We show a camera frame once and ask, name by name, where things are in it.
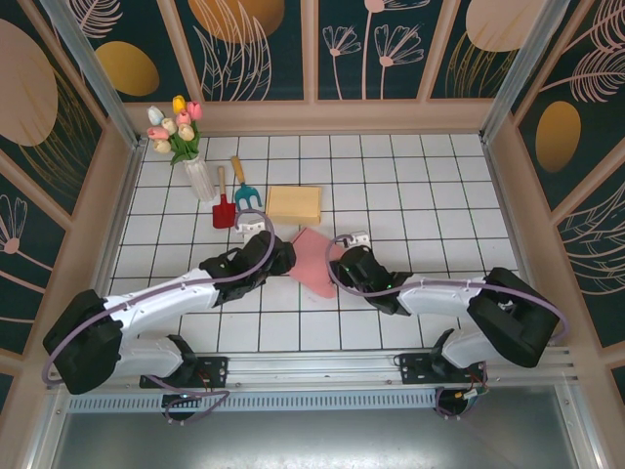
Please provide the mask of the pink paper box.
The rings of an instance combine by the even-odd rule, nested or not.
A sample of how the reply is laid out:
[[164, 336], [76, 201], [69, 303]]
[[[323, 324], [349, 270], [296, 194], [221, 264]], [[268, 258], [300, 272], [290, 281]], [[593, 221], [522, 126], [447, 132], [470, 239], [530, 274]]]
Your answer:
[[289, 276], [321, 298], [337, 296], [336, 287], [327, 271], [325, 253], [330, 239], [317, 231], [305, 228], [292, 241], [296, 262]]

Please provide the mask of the yellow paper box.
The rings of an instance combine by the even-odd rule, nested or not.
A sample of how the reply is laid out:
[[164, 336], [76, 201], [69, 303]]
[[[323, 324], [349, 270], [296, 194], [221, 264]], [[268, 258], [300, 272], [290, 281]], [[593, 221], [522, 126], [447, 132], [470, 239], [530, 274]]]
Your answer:
[[277, 224], [318, 226], [321, 223], [321, 188], [270, 186], [266, 213]]

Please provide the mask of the white ribbed vase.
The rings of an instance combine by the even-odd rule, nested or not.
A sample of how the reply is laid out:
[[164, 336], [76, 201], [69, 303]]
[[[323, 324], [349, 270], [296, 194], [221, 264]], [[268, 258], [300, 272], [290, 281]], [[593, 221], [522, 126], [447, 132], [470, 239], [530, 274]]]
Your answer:
[[204, 159], [197, 156], [194, 159], [185, 160], [184, 168], [192, 190], [200, 201], [210, 202], [218, 195]]

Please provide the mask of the artificial tulip bouquet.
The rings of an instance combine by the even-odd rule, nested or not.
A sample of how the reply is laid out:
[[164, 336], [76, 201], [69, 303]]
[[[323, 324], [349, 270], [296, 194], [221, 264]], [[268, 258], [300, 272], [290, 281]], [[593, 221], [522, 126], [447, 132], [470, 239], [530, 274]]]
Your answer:
[[198, 102], [188, 101], [182, 95], [172, 99], [173, 116], [168, 117], [156, 106], [146, 110], [150, 126], [147, 137], [153, 149], [161, 154], [169, 154], [170, 165], [191, 161], [199, 156], [200, 132], [197, 121], [203, 116]]

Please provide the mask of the grey metal sheet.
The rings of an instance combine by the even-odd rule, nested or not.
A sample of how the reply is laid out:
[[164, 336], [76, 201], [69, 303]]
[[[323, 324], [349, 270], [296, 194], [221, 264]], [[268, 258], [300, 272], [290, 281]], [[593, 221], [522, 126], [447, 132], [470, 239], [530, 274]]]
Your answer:
[[459, 417], [430, 408], [156, 412], [48, 405], [30, 469], [608, 469], [569, 386], [496, 388]]

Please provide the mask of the aluminium mounting rail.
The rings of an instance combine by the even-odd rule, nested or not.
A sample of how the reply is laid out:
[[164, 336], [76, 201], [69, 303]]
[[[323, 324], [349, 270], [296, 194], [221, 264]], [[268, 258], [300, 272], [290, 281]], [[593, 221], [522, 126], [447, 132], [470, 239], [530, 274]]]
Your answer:
[[[421, 388], [468, 388], [460, 385], [404, 385], [393, 357], [401, 353], [429, 353], [420, 350], [343, 352], [199, 354], [199, 357], [228, 357], [225, 388], [256, 391], [303, 391], [378, 389], [412, 386]], [[541, 386], [575, 383], [578, 372], [568, 349], [549, 348], [537, 366], [526, 368], [501, 358], [480, 363], [489, 387]]]

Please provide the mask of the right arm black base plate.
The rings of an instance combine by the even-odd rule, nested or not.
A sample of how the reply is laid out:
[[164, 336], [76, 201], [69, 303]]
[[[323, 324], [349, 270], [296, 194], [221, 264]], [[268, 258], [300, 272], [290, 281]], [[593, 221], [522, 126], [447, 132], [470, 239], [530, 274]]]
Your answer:
[[487, 380], [479, 363], [461, 368], [433, 353], [401, 353], [393, 357], [404, 385], [478, 385]]

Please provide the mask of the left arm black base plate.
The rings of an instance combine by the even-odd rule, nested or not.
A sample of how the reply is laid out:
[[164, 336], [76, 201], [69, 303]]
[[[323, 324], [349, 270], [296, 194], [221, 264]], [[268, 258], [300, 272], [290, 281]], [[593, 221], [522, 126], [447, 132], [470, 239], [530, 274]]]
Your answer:
[[176, 371], [162, 378], [167, 385], [181, 389], [222, 389], [226, 387], [229, 371], [228, 357], [199, 357], [192, 370]]

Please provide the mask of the aluminium frame post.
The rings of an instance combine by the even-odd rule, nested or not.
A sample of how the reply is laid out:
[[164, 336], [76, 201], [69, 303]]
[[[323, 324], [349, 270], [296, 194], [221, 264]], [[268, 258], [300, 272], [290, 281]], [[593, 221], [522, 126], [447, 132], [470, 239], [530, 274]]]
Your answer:
[[481, 124], [479, 137], [484, 147], [488, 147], [504, 123], [522, 87], [562, 23], [569, 3], [570, 0], [545, 1]]
[[120, 0], [37, 1], [123, 140], [136, 147], [138, 134], [90, 42], [105, 39], [119, 23], [123, 17]]

